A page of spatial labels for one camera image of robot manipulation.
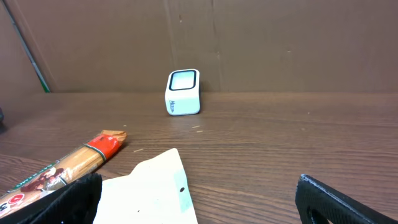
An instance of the small white device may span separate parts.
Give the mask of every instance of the small white device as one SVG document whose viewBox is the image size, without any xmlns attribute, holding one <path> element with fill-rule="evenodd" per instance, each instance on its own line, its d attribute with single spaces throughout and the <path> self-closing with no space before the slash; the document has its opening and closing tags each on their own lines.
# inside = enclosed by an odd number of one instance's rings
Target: small white device
<svg viewBox="0 0 398 224">
<path fill-rule="evenodd" d="M 199 80 L 200 73 L 196 69 L 177 70 L 169 75 L 164 98 L 170 115 L 199 113 Z"/>
</svg>

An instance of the wooden table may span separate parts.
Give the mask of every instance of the wooden table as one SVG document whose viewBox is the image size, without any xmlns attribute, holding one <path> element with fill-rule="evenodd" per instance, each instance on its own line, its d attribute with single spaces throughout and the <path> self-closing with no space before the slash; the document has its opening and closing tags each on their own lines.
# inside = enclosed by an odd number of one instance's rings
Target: wooden table
<svg viewBox="0 0 398 224">
<path fill-rule="evenodd" d="M 164 104 L 163 93 L 52 93 L 3 105 L 0 193 L 116 129 L 128 144 L 98 172 L 126 175 L 176 147 L 199 223 L 300 223 L 300 174 L 398 219 L 398 94 L 205 93 L 200 114 L 178 117 Z"/>
</svg>

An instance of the cardboard backdrop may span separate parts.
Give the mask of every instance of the cardboard backdrop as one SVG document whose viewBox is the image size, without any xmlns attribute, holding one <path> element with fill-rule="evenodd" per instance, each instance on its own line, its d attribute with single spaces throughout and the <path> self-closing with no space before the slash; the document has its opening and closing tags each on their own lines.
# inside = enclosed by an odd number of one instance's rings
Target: cardboard backdrop
<svg viewBox="0 0 398 224">
<path fill-rule="evenodd" d="M 11 20 L 0 3 L 0 107 L 24 95 L 43 92 Z"/>
<path fill-rule="evenodd" d="M 52 91 L 398 90 L 398 1 L 6 0 Z"/>
</svg>

